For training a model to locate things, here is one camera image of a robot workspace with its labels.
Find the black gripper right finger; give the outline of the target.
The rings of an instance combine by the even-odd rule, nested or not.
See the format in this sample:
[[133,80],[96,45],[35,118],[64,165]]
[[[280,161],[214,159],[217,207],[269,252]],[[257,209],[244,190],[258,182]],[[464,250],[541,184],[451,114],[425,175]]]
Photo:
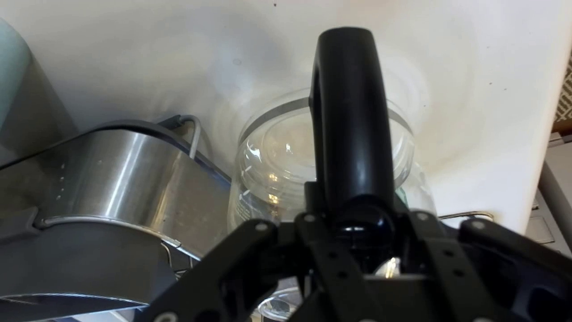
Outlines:
[[425,211],[362,211],[357,249],[371,279],[375,322],[572,322],[572,261],[498,224],[451,229]]

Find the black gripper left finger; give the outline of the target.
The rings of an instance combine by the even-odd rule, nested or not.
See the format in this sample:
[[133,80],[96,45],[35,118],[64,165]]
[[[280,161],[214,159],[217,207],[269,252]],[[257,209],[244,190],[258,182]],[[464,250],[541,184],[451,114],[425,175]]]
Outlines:
[[307,283],[285,322],[380,322],[371,288],[316,215],[249,220],[151,301],[135,322],[246,322],[282,277]]

